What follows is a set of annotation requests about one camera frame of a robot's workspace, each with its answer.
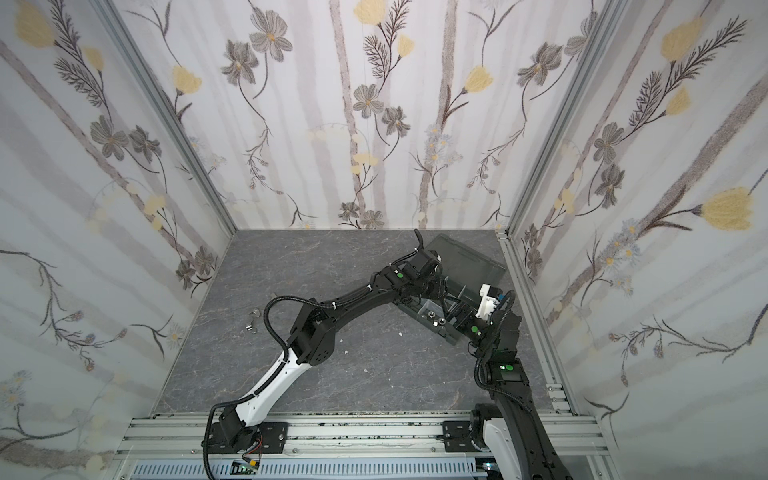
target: black mounting plate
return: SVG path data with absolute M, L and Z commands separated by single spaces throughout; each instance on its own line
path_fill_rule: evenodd
M 261 453 L 283 453 L 288 436 L 288 422 L 262 422 L 259 425 L 259 432 L 262 437 Z M 227 445 L 220 423 L 210 426 L 210 434 L 208 447 L 211 454 L 239 452 Z
M 470 439 L 469 422 L 442 423 L 442 441 L 446 452 L 477 452 Z

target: flower stem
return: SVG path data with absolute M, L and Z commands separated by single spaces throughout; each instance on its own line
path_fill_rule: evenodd
M 670 216 L 672 216 L 672 215 L 677 215 L 677 214 L 684 214 L 684 213 L 686 213 L 686 212 L 693 212 L 694 210 L 696 210 L 696 208 L 687 208 L 687 209 L 685 209 L 685 210 L 678 210 L 678 211 L 676 211 L 676 212 L 672 212 L 671 214 L 666 214 L 666 215 L 664 215 L 664 216 L 662 216 L 662 217 L 658 217 L 658 218 L 656 219 L 656 221 L 658 221 L 658 220 L 661 220 L 662 218 L 667 218 L 667 217 L 670 217 Z
M 583 214 L 578 214 L 578 215 L 574 215 L 574 216 L 575 217 L 583 217 L 584 215 L 591 214 L 592 212 L 594 212 L 595 210 L 600 208 L 600 205 L 602 205 L 602 204 L 598 204 L 595 208 L 593 208 L 592 210 L 589 210 L 588 212 L 584 212 Z
M 384 137 L 382 137 L 382 134 L 379 131 L 379 121 L 376 120 L 376 114 L 373 114 L 373 125 L 376 127 L 376 133 L 379 135 L 379 138 L 381 138 L 382 142 L 384 142 L 384 145 L 386 145 L 388 147 L 389 146 L 389 142 L 384 140 Z
M 393 152 L 393 151 L 395 151 L 395 149 L 397 148 L 397 144 L 398 144 L 399 142 L 400 142 L 400 132 L 398 131 L 398 132 L 397 132 L 397 140 L 395 140 L 395 144 L 392 146 L 392 150 L 390 150 L 390 151 L 389 151 L 389 153 L 386 155 L 386 157 L 384 157 L 384 159 L 382 160 L 382 163 L 384 163 L 384 160 L 386 160 L 387 158 L 389 158 L 389 155 L 391 155 L 391 154 L 392 154 L 392 152 Z
M 267 62 L 266 52 L 264 52 L 264 85 L 261 86 L 261 90 L 259 90 L 259 93 L 255 94 L 253 98 L 258 97 L 261 95 L 261 92 L 264 91 L 264 88 L 266 88 L 266 80 L 270 77 L 270 64 Z

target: gray marble floor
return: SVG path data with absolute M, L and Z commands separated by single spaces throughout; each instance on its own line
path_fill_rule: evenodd
M 425 243 L 440 232 L 424 232 Z M 449 231 L 450 237 L 504 263 L 492 231 Z M 176 361 L 156 412 L 207 412 L 242 396 L 272 365 L 279 346 L 254 308 L 270 295 L 326 300 L 365 284 L 374 271 L 416 245 L 402 231 L 240 231 L 220 267 Z M 512 287 L 507 273 L 501 288 Z M 270 311 L 275 330 L 288 337 L 300 305 Z M 336 335 L 336 351 L 305 372 L 274 406 L 275 412 L 471 409 L 488 402 L 472 380 L 475 359 L 467 342 L 451 346 L 393 305 L 372 310 Z M 531 337 L 521 324 L 519 356 L 531 379 L 535 404 L 550 409 Z

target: aluminum frame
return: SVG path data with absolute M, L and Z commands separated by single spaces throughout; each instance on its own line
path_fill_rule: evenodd
M 589 81 L 597 71 L 598 63 L 603 58 L 603 54 L 629 2 L 630 0 L 606 0 L 603 11 L 598 17 L 598 23 L 594 26 L 593 33 L 587 46 L 584 48 L 581 61 L 578 62 L 576 73 L 568 85 L 565 98 L 560 105 L 558 113 L 554 116 L 546 140 L 541 146 L 534 167 L 525 182 L 523 193 L 519 198 L 513 199 L 512 216 L 507 224 L 507 233 L 514 233 L 520 226 L 523 216 L 527 212 L 528 207 L 530 207 L 536 190 L 541 184 L 544 172 L 557 152 L 565 129 L 573 118 Z
M 182 157 L 192 172 L 192 176 L 197 181 L 197 184 L 200 185 L 211 207 L 216 212 L 222 228 L 229 235 L 234 235 L 237 231 L 234 220 L 232 220 L 229 211 L 219 197 L 216 187 L 205 172 L 203 163 L 200 161 L 194 148 L 192 148 L 192 144 L 184 133 L 184 127 L 167 104 L 162 87 L 155 80 L 152 70 L 139 52 L 134 39 L 131 37 L 123 19 L 118 13 L 117 7 L 112 3 L 112 0 L 89 0 L 89 2 L 101 21 L 102 26 L 107 31 L 112 43 L 117 47 L 123 61 L 125 61 L 134 79 L 139 84 L 139 88 L 144 93 L 148 104 L 160 118 L 170 139 L 181 152 Z

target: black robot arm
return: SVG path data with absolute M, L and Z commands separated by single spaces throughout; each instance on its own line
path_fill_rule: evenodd
M 309 367 L 319 365 L 333 353 L 336 332 L 365 312 L 387 303 L 411 303 L 421 299 L 441 305 L 445 320 L 466 335 L 476 347 L 475 382 L 491 394 L 498 409 L 482 408 L 475 415 L 473 441 L 485 447 L 482 422 L 503 417 L 508 427 L 522 478 L 570 478 L 554 454 L 541 420 L 533 407 L 528 378 L 517 359 L 520 317 L 511 313 L 512 296 L 490 287 L 483 293 L 493 306 L 478 309 L 446 293 L 440 257 L 424 249 L 422 235 L 415 230 L 419 246 L 374 273 L 368 284 L 333 300 L 318 303 L 314 298 L 278 296 L 264 308 L 267 331 L 283 348 L 283 355 L 243 398 L 216 404 L 210 411 L 203 440 L 206 473 L 210 450 L 216 453 L 247 451 L 258 442 L 259 425 L 275 401 Z M 280 301 L 303 304 L 290 337 L 284 342 L 269 323 L 271 306 Z M 212 425 L 214 413 L 223 408 L 219 422 Z

